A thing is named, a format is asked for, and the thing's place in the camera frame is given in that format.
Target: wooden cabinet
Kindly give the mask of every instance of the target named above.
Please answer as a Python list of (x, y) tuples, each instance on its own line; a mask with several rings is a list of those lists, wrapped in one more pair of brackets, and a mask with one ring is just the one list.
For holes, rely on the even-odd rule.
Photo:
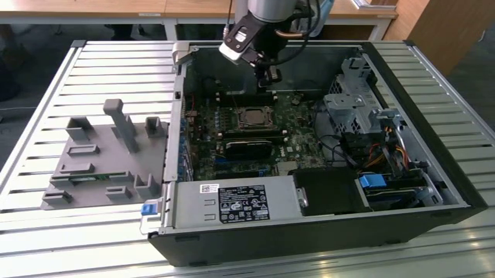
[(443, 75), (495, 21), (494, 0), (399, 0), (384, 40), (411, 39)]
[(372, 5), (395, 6), (399, 0), (366, 0)]

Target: barcode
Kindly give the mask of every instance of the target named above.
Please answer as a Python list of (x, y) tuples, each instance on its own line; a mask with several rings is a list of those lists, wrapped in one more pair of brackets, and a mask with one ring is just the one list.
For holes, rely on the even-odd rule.
[(216, 193), (218, 192), (218, 184), (202, 184), (200, 185), (200, 193)]

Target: white sticker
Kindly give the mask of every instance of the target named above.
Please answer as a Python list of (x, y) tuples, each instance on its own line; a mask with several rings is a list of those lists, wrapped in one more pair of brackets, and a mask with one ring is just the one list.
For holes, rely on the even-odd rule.
[(162, 16), (160, 13), (140, 13), (139, 16)]
[(202, 184), (200, 193), (216, 193), (219, 184)]

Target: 3d printed holder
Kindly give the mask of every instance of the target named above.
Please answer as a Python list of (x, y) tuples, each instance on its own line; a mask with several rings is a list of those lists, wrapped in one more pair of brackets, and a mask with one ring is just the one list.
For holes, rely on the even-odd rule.
[(160, 196), (168, 124), (148, 117), (134, 124), (123, 101), (106, 101), (114, 125), (71, 118), (64, 152), (43, 196), (41, 209), (143, 203)]

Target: white table leg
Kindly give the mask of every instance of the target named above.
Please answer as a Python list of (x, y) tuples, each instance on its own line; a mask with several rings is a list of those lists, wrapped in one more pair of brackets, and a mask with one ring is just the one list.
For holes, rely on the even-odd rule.
[(163, 26), (164, 26), (164, 33), (167, 35), (168, 41), (176, 41), (178, 40), (178, 19), (164, 19), (163, 20)]

